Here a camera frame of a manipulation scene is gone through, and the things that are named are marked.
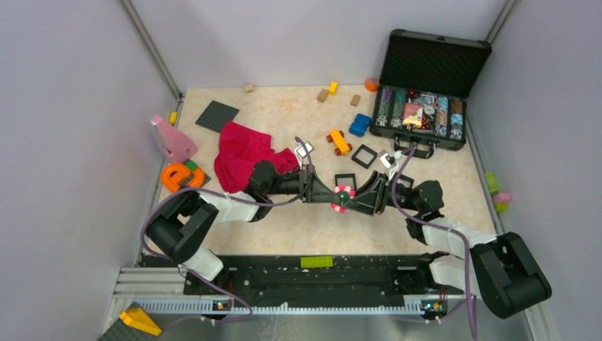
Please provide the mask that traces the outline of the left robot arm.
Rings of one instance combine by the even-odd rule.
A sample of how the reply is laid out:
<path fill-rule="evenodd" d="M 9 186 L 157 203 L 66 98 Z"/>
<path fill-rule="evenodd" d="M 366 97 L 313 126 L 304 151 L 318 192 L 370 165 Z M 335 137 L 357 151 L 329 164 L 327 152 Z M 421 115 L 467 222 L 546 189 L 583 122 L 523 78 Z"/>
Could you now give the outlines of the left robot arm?
<path fill-rule="evenodd" d="M 237 193 L 218 193 L 204 188 L 186 187 L 168 197 L 148 217 L 142 240 L 151 241 L 175 264 L 200 276 L 210 293 L 220 293 L 227 285 L 222 261 L 202 242 L 214 224 L 257 222 L 277 203 L 270 195 L 290 195 L 287 204 L 335 202 L 336 196 L 307 164 L 291 172 L 277 173 L 270 161 L 258 162 L 248 185 Z"/>

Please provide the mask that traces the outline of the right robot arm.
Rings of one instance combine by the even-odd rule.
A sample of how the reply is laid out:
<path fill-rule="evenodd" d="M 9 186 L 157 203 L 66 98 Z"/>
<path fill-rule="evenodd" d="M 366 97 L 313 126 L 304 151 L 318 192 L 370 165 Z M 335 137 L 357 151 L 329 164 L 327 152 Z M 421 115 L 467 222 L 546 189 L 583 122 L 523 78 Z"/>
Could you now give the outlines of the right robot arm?
<path fill-rule="evenodd" d="M 514 232 L 480 232 L 445 217 L 443 193 L 436 180 L 406 187 L 407 177 L 387 180 L 375 172 L 362 187 L 335 189 L 332 208 L 379 215 L 387 206 L 401 207 L 410 236 L 443 255 L 416 273 L 418 287 L 434 293 L 442 286 L 482 299 L 505 319 L 552 297 L 552 287 L 522 237 Z"/>

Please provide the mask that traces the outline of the pink flower brooch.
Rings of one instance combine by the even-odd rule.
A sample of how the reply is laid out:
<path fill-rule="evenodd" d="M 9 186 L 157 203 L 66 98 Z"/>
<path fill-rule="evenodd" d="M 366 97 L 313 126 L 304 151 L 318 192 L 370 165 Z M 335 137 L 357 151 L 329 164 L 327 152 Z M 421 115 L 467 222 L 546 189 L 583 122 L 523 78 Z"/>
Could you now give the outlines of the pink flower brooch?
<path fill-rule="evenodd" d="M 337 212 L 343 213 L 346 211 L 344 205 L 354 199 L 356 191 L 348 185 L 338 185 L 334 189 L 335 201 L 330 204 L 331 208 Z"/>

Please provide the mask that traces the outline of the magenta garment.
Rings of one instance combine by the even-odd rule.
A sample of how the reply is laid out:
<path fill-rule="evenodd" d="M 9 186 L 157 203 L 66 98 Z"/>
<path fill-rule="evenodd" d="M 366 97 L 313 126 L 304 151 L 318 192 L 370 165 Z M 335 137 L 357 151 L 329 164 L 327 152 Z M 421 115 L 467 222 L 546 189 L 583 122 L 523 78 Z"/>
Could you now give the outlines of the magenta garment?
<path fill-rule="evenodd" d="M 278 174 L 299 166 L 289 148 L 279 152 L 272 148 L 271 135 L 228 122 L 221 130 L 219 152 L 214 160 L 214 171 L 221 188 L 227 193 L 243 190 L 253 167 L 260 161 L 270 161 Z"/>

